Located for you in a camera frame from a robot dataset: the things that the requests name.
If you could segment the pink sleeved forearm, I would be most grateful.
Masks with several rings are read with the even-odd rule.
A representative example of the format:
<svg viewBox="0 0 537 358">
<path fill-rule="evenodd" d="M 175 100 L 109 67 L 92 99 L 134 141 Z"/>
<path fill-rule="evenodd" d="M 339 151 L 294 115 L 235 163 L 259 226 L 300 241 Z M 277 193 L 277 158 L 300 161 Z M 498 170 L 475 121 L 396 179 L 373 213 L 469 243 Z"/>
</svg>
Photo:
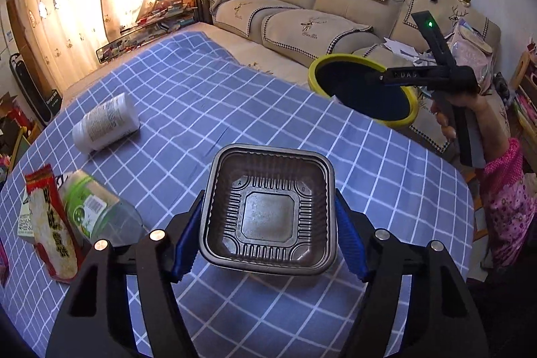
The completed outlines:
<svg viewBox="0 0 537 358">
<path fill-rule="evenodd" d="M 472 105 L 482 136 L 485 167 L 478 171 L 494 268 L 505 270 L 536 236 L 536 175 L 523 172 L 520 142 L 506 134 L 482 96 Z"/>
</svg>

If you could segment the person right hand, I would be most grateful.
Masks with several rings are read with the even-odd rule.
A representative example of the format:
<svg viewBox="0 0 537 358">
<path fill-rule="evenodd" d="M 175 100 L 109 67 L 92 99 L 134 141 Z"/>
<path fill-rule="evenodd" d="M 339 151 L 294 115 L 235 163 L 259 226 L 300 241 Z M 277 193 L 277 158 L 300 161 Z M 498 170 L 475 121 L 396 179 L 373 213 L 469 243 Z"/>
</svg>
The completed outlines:
<svg viewBox="0 0 537 358">
<path fill-rule="evenodd" d="M 436 117 L 441 126 L 441 132 L 450 141 L 457 138 L 454 122 L 451 120 L 450 107 L 453 105 L 463 109 L 469 109 L 477 120 L 481 135 L 485 135 L 490 128 L 488 110 L 489 106 L 482 95 L 444 95 L 437 93 L 433 98 L 431 113 Z"/>
</svg>

